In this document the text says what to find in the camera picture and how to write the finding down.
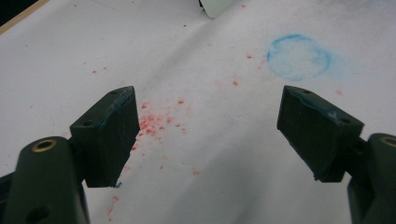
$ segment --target red speck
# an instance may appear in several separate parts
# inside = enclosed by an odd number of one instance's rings
[[[194,176],[198,176],[198,175],[200,175],[201,174],[201,171],[199,171],[199,170],[197,170],[197,169],[192,169],[192,174],[194,175]]]
[[[142,104],[142,109],[146,109],[148,107],[149,103],[143,103]]]
[[[171,117],[166,118],[166,123],[172,123],[173,119]]]
[[[123,171],[129,171],[129,170],[131,170],[131,166],[124,166],[124,167],[122,168],[122,170],[123,170]]]
[[[257,67],[257,69],[262,70],[262,68],[264,67],[264,65],[267,63],[267,59],[264,58],[262,59],[262,61],[260,62],[259,66]]]
[[[344,95],[344,93],[342,91],[340,91],[340,90],[337,90],[335,93],[337,93],[340,96]]]
[[[108,221],[112,221],[113,220],[113,216],[111,216],[111,213],[114,210],[114,205],[116,204],[116,202],[118,202],[120,200],[120,198],[118,196],[113,196],[111,205],[107,208],[107,219]]]
[[[139,125],[140,125],[140,129],[141,129],[141,130],[145,130],[145,129],[148,127],[148,125],[147,125],[146,122],[143,122],[143,123],[141,123],[141,124],[139,124]]]

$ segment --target white surface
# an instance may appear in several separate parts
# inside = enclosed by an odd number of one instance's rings
[[[24,146],[70,137],[104,94],[133,85],[148,103],[140,118],[173,122],[139,138],[119,189],[86,189],[92,223],[350,223],[348,177],[315,182],[276,129],[282,88],[345,109],[365,139],[396,134],[395,11],[389,0],[247,0],[212,20],[197,0],[49,1],[0,36],[0,175]],[[315,72],[318,47],[332,59],[324,73],[296,81],[268,66],[272,43],[295,34],[312,43],[291,43],[304,57],[290,71]]]

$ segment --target blue ink residue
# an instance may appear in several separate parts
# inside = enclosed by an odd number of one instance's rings
[[[309,37],[287,35],[271,44],[267,63],[276,75],[300,81],[326,72],[332,63],[332,56]]]

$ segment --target blue marker stain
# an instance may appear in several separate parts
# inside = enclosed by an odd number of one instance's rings
[[[332,55],[304,35],[287,35],[275,40],[267,52],[268,68],[292,81],[318,77],[332,64]]]

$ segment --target screw hole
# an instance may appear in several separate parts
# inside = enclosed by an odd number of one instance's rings
[[[344,123],[350,123],[349,119],[341,119],[341,121],[343,121]]]
[[[53,149],[56,146],[55,139],[43,140],[32,147],[33,152],[44,152]]]
[[[92,120],[85,121],[82,125],[91,126],[92,125]]]
[[[52,145],[52,143],[50,141],[45,141],[45,142],[38,144],[37,147],[43,149],[44,147],[49,147],[50,145]]]
[[[394,137],[382,137],[381,141],[385,144],[387,144],[388,146],[391,147],[396,147],[396,138]]]
[[[50,210],[47,206],[38,207],[29,212],[26,221],[30,224],[36,224],[46,219],[49,215]]]

